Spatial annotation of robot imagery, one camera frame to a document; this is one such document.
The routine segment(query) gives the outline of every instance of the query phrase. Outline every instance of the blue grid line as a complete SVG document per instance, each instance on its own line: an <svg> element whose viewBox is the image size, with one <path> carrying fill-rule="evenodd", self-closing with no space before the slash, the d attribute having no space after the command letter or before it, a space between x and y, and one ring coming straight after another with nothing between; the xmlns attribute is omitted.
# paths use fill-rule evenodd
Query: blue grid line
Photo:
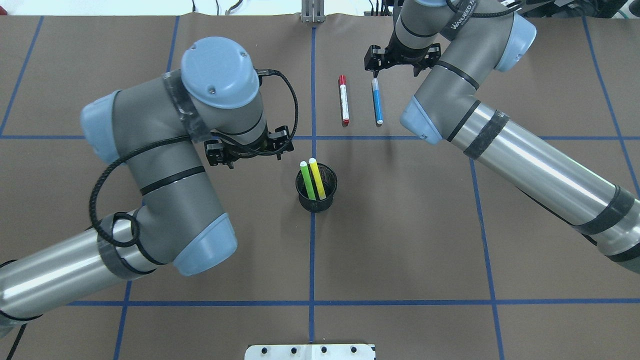
<svg viewBox="0 0 640 360"><path fill-rule="evenodd" d="M618 141L618 136L540 136L542 140L607 140ZM640 140L640 136L622 136L623 140ZM84 140L83 135L0 135L0 139L6 140ZM295 140L421 140L417 136L403 135L296 135Z"/></svg>
<svg viewBox="0 0 640 360"><path fill-rule="evenodd" d="M124 301L122 304L122 312L120 313L120 325L118 326L118 337L116 338L116 348L113 351L113 360L120 357L120 345L122 344L122 335L124 334L124 323L127 319L127 303L131 294L131 280L127 281L127 287L124 291Z"/></svg>
<svg viewBox="0 0 640 360"><path fill-rule="evenodd" d="M497 305L561 305L561 304L640 304L640 299L509 299L496 300Z"/></svg>
<svg viewBox="0 0 640 360"><path fill-rule="evenodd" d="M636 188L636 194L640 195L640 186L638 186L638 181L636 179L636 172L634 172L634 167L631 164L631 159L629 158L629 153L627 152L627 146L625 145L625 141L622 138L620 125L618 124L616 113L613 111L613 106L611 105L611 99L609 98L607 87L604 85L604 80L602 79L602 74L600 73L600 67L598 66L598 59L596 59L596 52L593 49L591 34L589 33L589 26L587 25L587 18L585 18L584 16L582 17L582 25L584 26L584 33L587 36L587 42L589 43L589 50L591 51L591 59L593 60L593 66L596 69L596 74L598 75L598 80L600 82L600 87L602 88L602 93L604 94L604 98L607 101L607 107L609 108L609 113L611 114L611 120L613 121L613 126L616 128L616 133L618 134L618 140L620 141L620 147L622 147L622 153L625 155L625 160L627 161L629 174L631 174L631 179L634 182L634 186Z"/></svg>
<svg viewBox="0 0 640 360"><path fill-rule="evenodd" d="M539 136L542 140L619 140L617 136Z"/></svg>
<svg viewBox="0 0 640 360"><path fill-rule="evenodd" d="M316 156L316 27L311 28L311 156ZM309 215L309 343L316 336L316 214Z"/></svg>
<svg viewBox="0 0 640 360"><path fill-rule="evenodd" d="M464 306L491 305L492 300L316 300L316 306Z"/></svg>
<svg viewBox="0 0 640 360"><path fill-rule="evenodd" d="M175 49L175 39L178 37L178 24L180 23L180 17L175 17L175 24L173 25L173 36L171 38L171 48L169 48L169 60L166 62L166 71L171 71L171 63L173 62L173 50Z"/></svg>
<svg viewBox="0 0 640 360"><path fill-rule="evenodd" d="M563 304L640 304L639 298L568 299L443 299L443 300L129 300L127 307L248 307L248 306L488 306ZM78 300L67 306L122 307L124 301Z"/></svg>
<svg viewBox="0 0 640 360"><path fill-rule="evenodd" d="M469 166L471 167L471 178L474 184L474 195L476 197L476 209L478 212L478 220L480 221L480 232L482 234L482 243L484 248L484 265L486 267L486 278L489 283L489 296L491 296L491 307L493 311L493 325L495 327L495 337L498 344L498 355L500 360L504 360L504 348L502 346L502 332L500 331L500 318L498 317L498 306L495 302L495 289L493 288L493 274L491 271L491 259L489 257L489 245L486 241L486 231L484 228L484 217L482 214L482 204L480 203L480 191L478 188L478 181L476 176L476 166L472 159L469 159Z"/></svg>
<svg viewBox="0 0 640 360"><path fill-rule="evenodd" d="M11 113L11 108L13 107L15 96L18 94L18 88L20 88L20 83L22 82L24 71L27 69L27 64L29 63L29 59L31 58L31 53L33 52L33 48L36 45L36 39L38 38L38 34L40 33L40 28L42 27L43 21L44 21L44 16L41 16L40 20L38 20L38 26L36 27L36 31L33 33L33 38L31 39L31 45L29 45L29 50L27 50L27 56L24 57L24 62L22 62L22 68L20 69L20 73L18 74L18 79L15 81L15 86L13 87L11 98L9 99L9 105L7 105L6 111L4 112L2 124L0 124L0 136L4 131L4 127L6 126L7 120L9 120L9 114Z"/></svg>
<svg viewBox="0 0 640 360"><path fill-rule="evenodd" d="M84 140L83 135L2 135L7 140Z"/></svg>
<svg viewBox="0 0 640 360"><path fill-rule="evenodd" d="M124 301L114 300L77 300L67 304L67 306L123 306Z"/></svg>

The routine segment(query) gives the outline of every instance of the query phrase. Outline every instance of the black mesh pen cup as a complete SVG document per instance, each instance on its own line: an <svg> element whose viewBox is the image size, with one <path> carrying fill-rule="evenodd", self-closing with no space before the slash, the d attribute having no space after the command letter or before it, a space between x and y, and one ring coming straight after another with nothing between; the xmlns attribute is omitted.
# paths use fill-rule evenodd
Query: black mesh pen cup
<svg viewBox="0 0 640 360"><path fill-rule="evenodd" d="M300 205L312 213L320 213L327 210L331 204L333 204L333 194L335 194L335 189L338 187L338 177L333 170L321 163L318 163L318 170L320 170L320 178L322 179L324 194L326 195L326 198L322 200L309 199L307 197L307 189L305 189L305 181L302 178L302 171L298 171L298 175L296 176L296 190L298 191ZM315 185L314 193L316 199L319 199Z"/></svg>

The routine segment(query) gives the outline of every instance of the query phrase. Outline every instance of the metal bracket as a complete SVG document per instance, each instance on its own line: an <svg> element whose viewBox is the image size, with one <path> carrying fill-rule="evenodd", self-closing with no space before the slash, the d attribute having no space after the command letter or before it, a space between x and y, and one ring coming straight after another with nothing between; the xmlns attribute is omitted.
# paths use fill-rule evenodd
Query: metal bracket
<svg viewBox="0 0 640 360"><path fill-rule="evenodd" d="M324 22L324 0L302 0L302 22Z"/></svg>
<svg viewBox="0 0 640 360"><path fill-rule="evenodd" d="M375 360L376 346L369 344L252 345L244 360Z"/></svg>

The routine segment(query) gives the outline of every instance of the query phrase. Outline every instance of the black strap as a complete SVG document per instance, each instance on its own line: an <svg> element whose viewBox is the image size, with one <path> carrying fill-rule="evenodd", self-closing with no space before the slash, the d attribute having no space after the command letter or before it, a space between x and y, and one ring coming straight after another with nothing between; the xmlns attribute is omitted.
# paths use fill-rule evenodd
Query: black strap
<svg viewBox="0 0 640 360"><path fill-rule="evenodd" d="M623 251L619 254L607 255L607 257L610 260L615 261L617 263L621 263L622 261L633 260L638 256L640 256L640 243L635 244L631 249Z"/></svg>
<svg viewBox="0 0 640 360"><path fill-rule="evenodd" d="M160 189L163 186L172 184L178 180L184 179L185 177L189 177L195 174L199 174L201 172L205 172L204 167L203 166L199 166L199 167L193 167L190 169L187 169L185 171L181 171L177 174L171 175L171 176L167 176L164 179L160 179L154 183L151 183L149 185L146 185L144 188L140 189L140 193L142 193L142 196L145 196L146 194Z"/></svg>
<svg viewBox="0 0 640 360"><path fill-rule="evenodd" d="M443 67L443 68L455 73L459 77L463 78L467 83L470 83L471 86L474 87L474 89L478 90L478 88L480 87L480 84L476 81L476 79L472 78L471 75L469 75L466 72L462 71L459 67L451 65L450 63L447 63L447 62L442 61L442 60L438 61L436 63L436 65L441 66L441 67Z"/></svg>
<svg viewBox="0 0 640 360"><path fill-rule="evenodd" d="M260 120L262 120L262 114L263 113L260 113L260 116L258 117L258 121L256 121L255 124L252 127L248 128L247 130L241 131L239 133L226 133L226 132L220 131L220 130L218 130L218 132L221 133L221 134L224 134L224 135L228 135L228 136L244 135L244 134L248 133L249 131L255 129L255 127L258 126L258 124L260 124Z"/></svg>
<svg viewBox="0 0 640 360"><path fill-rule="evenodd" d="M422 35L422 34L418 34L418 33L414 33L413 31L411 31L411 29L406 27L406 24L404 23L404 20L402 19L402 17L400 17L400 24L402 24L402 27L406 30L406 32L408 32L409 34L417 37L417 38L430 38L434 35L437 35L438 33L433 33L433 34L428 34L428 35Z"/></svg>
<svg viewBox="0 0 640 360"><path fill-rule="evenodd" d="M447 25L442 28L442 36L451 41L456 38L456 35L460 32L462 27L471 19L478 0L461 0L458 6L458 11L449 19Z"/></svg>
<svg viewBox="0 0 640 360"><path fill-rule="evenodd" d="M32 316L30 318L17 318L15 316L11 316L11 315L5 313L2 310L0 310L0 315L4 316L5 318L7 318L9 320L13 320L14 322L20 322L20 323L22 323L22 322L30 322L30 321L36 320L37 318L42 316L42 314L40 314L40 315L37 315L37 316Z"/></svg>
<svg viewBox="0 0 640 360"><path fill-rule="evenodd" d="M483 126L478 136L476 136L474 141L465 149L465 155L473 160L478 159L489 145L491 145L493 139L498 136L508 121L509 115L500 110L496 110L491 120Z"/></svg>
<svg viewBox="0 0 640 360"><path fill-rule="evenodd" d="M458 134L458 132L460 131L460 129L462 129L462 127L465 125L465 123L467 122L467 120L469 119L469 117L471 116L471 114L474 113L474 111L476 110L476 108L478 107L478 105L480 105L480 100L476 100L474 102L474 104L469 108L469 110L467 111L467 113L465 114L465 116L462 117L462 119L460 120L460 122L458 123L458 125L456 125L456 128L453 129L453 131L451 132L451 134L449 135L449 137L447 138L448 142L451 142L451 140L453 140L453 138L456 137L456 135Z"/></svg>
<svg viewBox="0 0 640 360"><path fill-rule="evenodd" d="M120 219L123 219L122 213L109 215L102 220L100 226L108 234L113 236L113 226L115 225L116 221ZM134 227L132 226L132 235L134 235L134 231ZM155 269L151 271L140 271L134 268L127 262L127 260L120 256L120 253L118 253L114 245L108 243L100 236L98 236L98 253L100 254L100 258L102 259L104 266L106 266L107 269L109 269L109 271L111 271L114 275L123 280L135 280L141 275L151 274L155 271Z"/></svg>
<svg viewBox="0 0 640 360"><path fill-rule="evenodd" d="M563 222L565 222L567 225L573 227L573 225L571 225L571 223L569 223L568 221L566 221L565 218L561 217L560 215L556 214L553 210L549 209L548 207L546 207L543 203L541 203L540 201L534 199L532 196L530 196L528 193L523 192L521 189L520 190L523 194L525 194L526 196L528 196L528 198L530 198L531 200L533 200L536 204L540 205L543 209L547 210L549 213L551 213L552 215L554 215L555 217L557 217L558 219L562 220ZM598 245L598 242L595 241L592 237L590 237L589 235L585 235L585 234L580 234L582 235L585 239L587 239L588 242L592 243L593 245Z"/></svg>
<svg viewBox="0 0 640 360"><path fill-rule="evenodd" d="M162 76L164 88L166 89L175 111L178 113L180 122L184 126L189 136L194 142L203 142L211 139L211 130L200 117L196 106L189 97L189 92L182 84L179 76L180 71L167 72Z"/></svg>
<svg viewBox="0 0 640 360"><path fill-rule="evenodd" d="M593 220L573 228L585 235L601 233L622 220L629 213L635 201L636 198L627 189L616 185L616 192L607 207Z"/></svg>
<svg viewBox="0 0 640 360"><path fill-rule="evenodd" d="M13 260L9 260L9 261L5 261L4 263L0 264L0 268L5 266L5 265L9 265L10 263L13 263L14 261L18 261L18 259L13 259Z"/></svg>

